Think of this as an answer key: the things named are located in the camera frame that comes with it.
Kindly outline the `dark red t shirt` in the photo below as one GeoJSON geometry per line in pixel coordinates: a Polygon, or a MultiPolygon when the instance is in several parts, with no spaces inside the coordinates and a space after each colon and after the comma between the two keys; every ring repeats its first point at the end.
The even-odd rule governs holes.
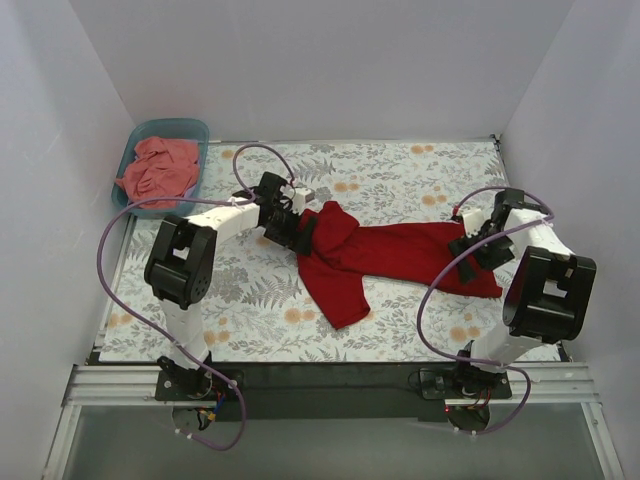
{"type": "Polygon", "coordinates": [[[306,209],[298,226],[314,226],[311,254],[297,256],[309,295],[336,330],[370,312],[363,278],[375,276],[430,286],[453,259],[448,244],[463,236],[452,222],[362,226],[335,201],[306,209]]]}

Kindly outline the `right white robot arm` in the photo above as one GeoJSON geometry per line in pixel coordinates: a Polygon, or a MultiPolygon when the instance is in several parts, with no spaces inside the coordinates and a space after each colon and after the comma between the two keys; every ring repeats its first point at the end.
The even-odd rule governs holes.
{"type": "Polygon", "coordinates": [[[483,271],[512,260],[518,263],[501,322],[459,352],[452,383],[469,398],[504,383],[507,366],[530,350],[575,339],[597,271],[592,259],[575,254],[559,239],[554,215],[542,200],[510,187],[493,191],[490,214],[453,208],[452,218],[462,225],[463,234],[448,244],[463,284],[477,280],[483,271]]]}

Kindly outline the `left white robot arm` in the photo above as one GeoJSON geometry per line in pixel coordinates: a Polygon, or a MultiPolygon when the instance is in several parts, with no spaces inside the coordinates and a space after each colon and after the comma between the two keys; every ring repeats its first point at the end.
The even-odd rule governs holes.
{"type": "Polygon", "coordinates": [[[212,284],[217,247],[262,228],[264,236],[297,254],[311,254],[315,222],[301,225],[302,212],[315,192],[295,188],[266,172],[259,184],[234,193],[224,204],[189,217],[165,217],[144,270],[165,316],[171,354],[157,360],[171,385],[200,400],[211,392],[213,377],[205,369],[211,352],[204,338],[201,300],[212,284]]]}

